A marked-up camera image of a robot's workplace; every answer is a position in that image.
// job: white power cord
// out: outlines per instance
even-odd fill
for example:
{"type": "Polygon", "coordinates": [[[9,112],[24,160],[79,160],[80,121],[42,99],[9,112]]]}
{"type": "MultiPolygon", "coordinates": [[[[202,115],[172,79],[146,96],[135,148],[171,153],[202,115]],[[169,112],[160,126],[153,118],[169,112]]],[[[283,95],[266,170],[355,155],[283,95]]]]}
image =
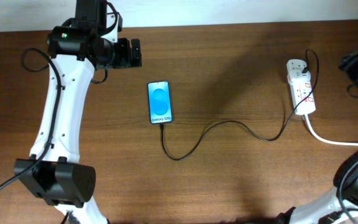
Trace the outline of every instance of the white power cord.
{"type": "Polygon", "coordinates": [[[307,114],[304,114],[303,117],[305,118],[306,121],[306,125],[309,128],[310,133],[316,137],[316,139],[319,139],[322,142],[328,143],[328,144],[335,144],[335,145],[340,145],[340,146],[358,146],[358,143],[353,143],[353,142],[336,142],[336,141],[330,141],[327,139],[323,139],[322,137],[318,136],[315,131],[313,130],[313,128],[311,127],[310,124],[310,120],[307,114]]]}

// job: wood grain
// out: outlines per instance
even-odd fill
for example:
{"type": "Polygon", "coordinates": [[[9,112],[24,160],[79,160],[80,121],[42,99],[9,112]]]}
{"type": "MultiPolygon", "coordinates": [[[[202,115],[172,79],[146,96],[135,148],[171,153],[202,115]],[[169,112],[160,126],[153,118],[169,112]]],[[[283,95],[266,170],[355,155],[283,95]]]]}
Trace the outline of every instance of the wood grain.
{"type": "MultiPolygon", "coordinates": [[[[28,47],[46,50],[47,34],[0,33],[0,183],[12,175],[16,158],[28,156],[39,128],[48,71],[28,73],[19,59],[28,47]]],[[[270,143],[222,125],[189,159],[173,162],[162,152],[159,127],[150,124],[147,100],[149,82],[170,82],[174,122],[165,131],[174,156],[225,119],[271,138],[292,109],[285,65],[313,49],[321,65],[314,129],[327,139],[358,141],[358,100],[347,95],[350,81],[337,69],[343,55],[358,50],[357,21],[124,29],[120,35],[141,40],[143,67],[111,70],[106,83],[90,86],[80,133],[81,163],[96,169],[94,196],[114,223],[275,217],[329,190],[336,169],[357,150],[319,142],[296,116],[270,143]]],[[[45,62],[31,56],[28,63],[45,62]]],[[[20,182],[0,193],[0,223],[62,218],[20,182]]]]}

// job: blue phone screen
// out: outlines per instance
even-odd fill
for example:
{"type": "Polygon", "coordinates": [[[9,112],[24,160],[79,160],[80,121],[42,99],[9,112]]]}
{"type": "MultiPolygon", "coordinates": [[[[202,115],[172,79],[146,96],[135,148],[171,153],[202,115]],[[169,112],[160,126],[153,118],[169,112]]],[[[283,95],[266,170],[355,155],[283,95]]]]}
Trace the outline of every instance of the blue phone screen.
{"type": "Polygon", "coordinates": [[[172,121],[168,82],[149,83],[149,103],[152,124],[172,121]]]}

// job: power outlet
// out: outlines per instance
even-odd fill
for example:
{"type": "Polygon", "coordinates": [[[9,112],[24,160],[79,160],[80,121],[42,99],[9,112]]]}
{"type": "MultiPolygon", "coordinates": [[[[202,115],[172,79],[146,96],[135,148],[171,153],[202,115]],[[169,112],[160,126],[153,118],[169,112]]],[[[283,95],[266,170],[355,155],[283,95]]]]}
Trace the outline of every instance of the power outlet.
{"type": "MultiPolygon", "coordinates": [[[[288,83],[291,87],[292,103],[296,107],[311,92],[310,72],[303,73],[307,64],[299,59],[289,60],[287,63],[288,83]]],[[[311,94],[295,110],[297,115],[310,114],[316,110],[314,96],[311,94]]]]}

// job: white wall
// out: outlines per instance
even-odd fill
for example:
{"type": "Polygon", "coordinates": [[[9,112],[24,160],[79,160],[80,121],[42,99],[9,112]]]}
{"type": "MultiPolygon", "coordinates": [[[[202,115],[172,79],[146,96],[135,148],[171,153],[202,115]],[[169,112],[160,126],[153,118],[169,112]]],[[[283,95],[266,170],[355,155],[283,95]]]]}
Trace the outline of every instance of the white wall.
{"type": "MultiPolygon", "coordinates": [[[[356,19],[358,0],[110,0],[124,27],[356,19]]],[[[51,30],[76,0],[0,0],[0,31],[51,30]]]]}

